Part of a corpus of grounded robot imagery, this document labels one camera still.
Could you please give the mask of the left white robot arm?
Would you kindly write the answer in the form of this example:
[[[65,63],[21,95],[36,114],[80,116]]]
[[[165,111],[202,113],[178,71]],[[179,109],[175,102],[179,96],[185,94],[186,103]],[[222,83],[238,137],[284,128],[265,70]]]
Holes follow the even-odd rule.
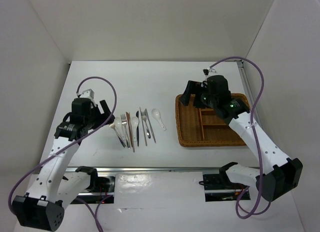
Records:
[[[81,141],[106,124],[114,121],[106,101],[97,105],[91,96],[75,98],[71,111],[57,126],[49,157],[23,196],[15,196],[12,209],[21,226],[56,231],[62,224],[65,209],[83,191],[99,186],[97,170],[80,166],[70,177],[66,169]]]

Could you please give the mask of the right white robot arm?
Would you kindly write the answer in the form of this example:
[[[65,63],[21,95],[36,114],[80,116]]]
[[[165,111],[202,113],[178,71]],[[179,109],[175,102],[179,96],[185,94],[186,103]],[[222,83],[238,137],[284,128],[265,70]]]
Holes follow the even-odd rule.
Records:
[[[231,187],[240,183],[256,187],[268,202],[296,188],[303,164],[298,158],[291,159],[268,137],[253,118],[253,109],[240,98],[234,97],[226,78],[222,75],[207,77],[203,82],[188,81],[179,101],[187,106],[195,96],[193,106],[211,108],[247,145],[259,162],[259,169],[243,167],[231,162],[223,167],[218,176],[220,186]]]

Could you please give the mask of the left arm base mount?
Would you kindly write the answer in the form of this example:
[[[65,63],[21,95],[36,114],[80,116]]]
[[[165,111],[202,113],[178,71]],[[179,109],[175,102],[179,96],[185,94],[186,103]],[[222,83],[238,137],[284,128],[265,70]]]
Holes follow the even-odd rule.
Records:
[[[99,177],[94,189],[79,193],[77,198],[81,198],[88,204],[113,204],[115,200],[115,176]]]

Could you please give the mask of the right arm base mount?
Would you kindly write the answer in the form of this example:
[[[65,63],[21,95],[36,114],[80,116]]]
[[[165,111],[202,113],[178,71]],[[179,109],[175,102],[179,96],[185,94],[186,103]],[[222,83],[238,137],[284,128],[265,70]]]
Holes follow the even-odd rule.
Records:
[[[236,201],[237,197],[245,189],[242,184],[224,182],[220,174],[204,174],[199,185],[205,190],[206,202]]]

